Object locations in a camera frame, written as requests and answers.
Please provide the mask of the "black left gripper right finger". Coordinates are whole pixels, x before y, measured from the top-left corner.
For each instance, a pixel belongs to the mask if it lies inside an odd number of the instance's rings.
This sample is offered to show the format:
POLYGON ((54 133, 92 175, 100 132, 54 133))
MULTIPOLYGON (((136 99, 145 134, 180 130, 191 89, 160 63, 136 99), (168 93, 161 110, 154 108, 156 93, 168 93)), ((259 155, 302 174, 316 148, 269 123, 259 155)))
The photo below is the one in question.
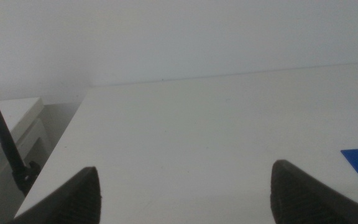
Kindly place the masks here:
POLYGON ((272 166, 270 208, 275 223, 358 223, 358 203, 286 160, 272 166))

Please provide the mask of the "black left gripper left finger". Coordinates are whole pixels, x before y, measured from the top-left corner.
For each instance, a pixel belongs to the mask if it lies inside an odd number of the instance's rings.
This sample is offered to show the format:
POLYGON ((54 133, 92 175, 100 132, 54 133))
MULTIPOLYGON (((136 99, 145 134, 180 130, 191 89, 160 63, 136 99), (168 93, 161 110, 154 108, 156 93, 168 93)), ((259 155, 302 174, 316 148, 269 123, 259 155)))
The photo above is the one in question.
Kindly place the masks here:
POLYGON ((99 224, 101 188, 95 167, 85 167, 13 224, 99 224))

